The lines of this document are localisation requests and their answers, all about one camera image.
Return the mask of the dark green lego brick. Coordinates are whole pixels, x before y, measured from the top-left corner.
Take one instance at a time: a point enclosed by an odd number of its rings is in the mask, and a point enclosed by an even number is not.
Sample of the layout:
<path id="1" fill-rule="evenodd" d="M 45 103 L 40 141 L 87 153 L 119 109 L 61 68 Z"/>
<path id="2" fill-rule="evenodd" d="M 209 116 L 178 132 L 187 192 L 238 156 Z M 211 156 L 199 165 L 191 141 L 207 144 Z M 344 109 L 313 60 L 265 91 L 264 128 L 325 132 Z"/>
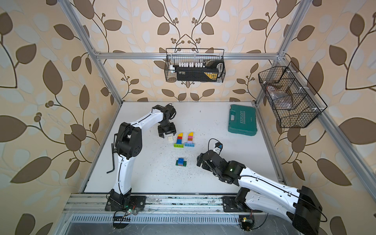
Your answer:
<path id="1" fill-rule="evenodd" d="M 187 162 L 186 162 L 186 161 L 184 161 L 184 165 L 178 165 L 177 162 L 178 162 L 178 160 L 176 161 L 176 164 L 175 164 L 176 166 L 183 166 L 183 167 L 186 167 L 186 166 L 187 166 Z"/>

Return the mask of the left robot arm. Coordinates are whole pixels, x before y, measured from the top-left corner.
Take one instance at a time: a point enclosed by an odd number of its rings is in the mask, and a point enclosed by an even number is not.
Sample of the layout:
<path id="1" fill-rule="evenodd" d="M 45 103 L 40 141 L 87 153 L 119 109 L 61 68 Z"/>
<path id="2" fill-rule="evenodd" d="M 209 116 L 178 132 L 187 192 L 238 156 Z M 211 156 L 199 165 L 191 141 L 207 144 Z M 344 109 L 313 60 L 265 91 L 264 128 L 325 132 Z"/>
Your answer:
<path id="1" fill-rule="evenodd" d="M 171 120 L 175 115 L 176 110 L 171 103 L 166 106 L 156 105 L 140 119 L 131 123 L 123 122 L 119 126 L 112 144 L 112 154 L 117 156 L 118 165 L 115 184 L 110 191 L 110 202 L 123 208 L 131 204 L 132 171 L 135 157 L 140 154 L 143 147 L 142 133 L 158 124 L 159 137 L 174 136 L 176 127 Z"/>

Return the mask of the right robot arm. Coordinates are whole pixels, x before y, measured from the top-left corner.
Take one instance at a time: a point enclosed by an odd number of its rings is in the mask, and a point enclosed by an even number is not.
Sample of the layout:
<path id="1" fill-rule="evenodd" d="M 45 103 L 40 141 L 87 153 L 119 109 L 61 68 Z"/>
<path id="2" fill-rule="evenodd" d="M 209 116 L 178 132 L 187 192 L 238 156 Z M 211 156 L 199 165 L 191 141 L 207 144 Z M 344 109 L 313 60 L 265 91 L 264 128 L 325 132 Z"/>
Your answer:
<path id="1" fill-rule="evenodd" d="M 323 208 L 310 188 L 280 184 L 244 164 L 226 161 L 213 150 L 201 153 L 197 166 L 212 172 L 221 182 L 240 187 L 236 200 L 239 210 L 259 210 L 278 216 L 304 235 L 319 233 Z"/>

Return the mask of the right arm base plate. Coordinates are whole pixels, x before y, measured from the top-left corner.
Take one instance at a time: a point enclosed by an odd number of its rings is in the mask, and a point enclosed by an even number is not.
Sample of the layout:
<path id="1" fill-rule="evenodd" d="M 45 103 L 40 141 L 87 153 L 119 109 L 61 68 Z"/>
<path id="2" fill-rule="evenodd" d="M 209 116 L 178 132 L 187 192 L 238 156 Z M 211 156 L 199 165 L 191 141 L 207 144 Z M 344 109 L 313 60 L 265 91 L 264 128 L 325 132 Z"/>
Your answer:
<path id="1" fill-rule="evenodd" d="M 234 196 L 224 196 L 222 197 L 222 205 L 224 212 L 243 212 L 239 209 Z"/>

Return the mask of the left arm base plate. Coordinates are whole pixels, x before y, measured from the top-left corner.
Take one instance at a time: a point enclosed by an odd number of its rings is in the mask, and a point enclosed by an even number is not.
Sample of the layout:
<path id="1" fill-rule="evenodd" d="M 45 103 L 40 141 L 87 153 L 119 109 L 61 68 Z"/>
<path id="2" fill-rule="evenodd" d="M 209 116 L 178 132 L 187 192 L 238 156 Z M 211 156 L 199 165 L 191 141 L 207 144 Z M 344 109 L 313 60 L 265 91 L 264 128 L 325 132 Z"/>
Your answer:
<path id="1" fill-rule="evenodd" d="M 128 211 L 137 210 L 143 211 L 146 205 L 146 196 L 126 196 L 122 199 L 114 199 L 108 197 L 107 203 L 105 205 L 105 211 L 115 212 L 115 211 Z"/>

